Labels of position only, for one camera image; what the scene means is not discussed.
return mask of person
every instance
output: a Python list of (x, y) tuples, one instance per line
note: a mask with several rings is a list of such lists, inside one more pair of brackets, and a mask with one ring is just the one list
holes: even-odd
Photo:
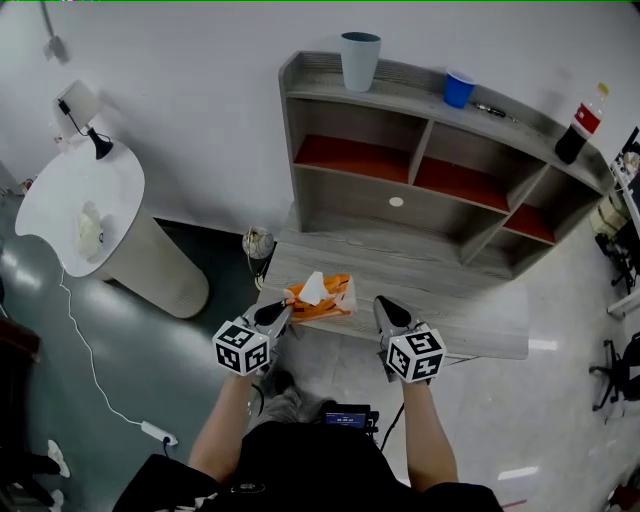
[(411, 482), (407, 487), (362, 430), (301, 423), (300, 392), (286, 372), (277, 375), (277, 396), (265, 407), (259, 424), (244, 435), (253, 378), (229, 375), (193, 445), (188, 466), (152, 455), (114, 512), (240, 510), (250, 505), (502, 510), (490, 489), (458, 482), (453, 450), (426, 382), (402, 384)]

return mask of red label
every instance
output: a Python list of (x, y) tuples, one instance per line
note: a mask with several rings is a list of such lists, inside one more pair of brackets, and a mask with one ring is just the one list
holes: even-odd
[(584, 103), (580, 104), (580, 108), (576, 112), (576, 121), (591, 134), (596, 131), (596, 128), (600, 124), (600, 119), (594, 116), (591, 111), (584, 106)]

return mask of table pedestal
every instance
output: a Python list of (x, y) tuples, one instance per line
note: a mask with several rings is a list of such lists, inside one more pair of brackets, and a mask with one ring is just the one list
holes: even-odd
[(209, 296), (209, 283), (202, 271), (142, 207), (99, 270), (178, 318), (199, 313)]

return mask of blue cup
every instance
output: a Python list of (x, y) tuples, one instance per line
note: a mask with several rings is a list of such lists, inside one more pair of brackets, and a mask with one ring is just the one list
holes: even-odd
[(447, 68), (444, 102), (455, 108), (464, 108), (475, 86), (476, 81), (469, 75)]

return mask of white round table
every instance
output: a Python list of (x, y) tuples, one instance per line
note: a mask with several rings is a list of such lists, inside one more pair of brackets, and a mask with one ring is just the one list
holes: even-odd
[[(207, 278), (142, 208), (144, 173), (124, 144), (95, 159), (84, 142), (43, 169), (16, 218), (18, 235), (43, 238), (74, 277), (100, 269), (178, 318), (198, 313), (209, 295)], [(100, 251), (85, 259), (77, 249), (78, 215), (92, 202), (103, 229)]]

